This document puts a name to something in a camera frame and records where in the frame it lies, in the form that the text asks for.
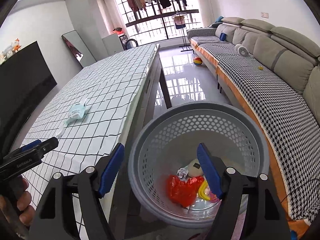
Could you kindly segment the person's left hand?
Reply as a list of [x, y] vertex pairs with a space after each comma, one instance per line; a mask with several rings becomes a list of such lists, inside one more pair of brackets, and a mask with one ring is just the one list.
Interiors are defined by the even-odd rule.
[[28, 181], [23, 176], [18, 176], [1, 189], [1, 211], [9, 222], [12, 216], [10, 215], [10, 208], [16, 211], [16, 215], [20, 222], [29, 227], [33, 222], [35, 209], [31, 206], [31, 194], [27, 190], [29, 187]]

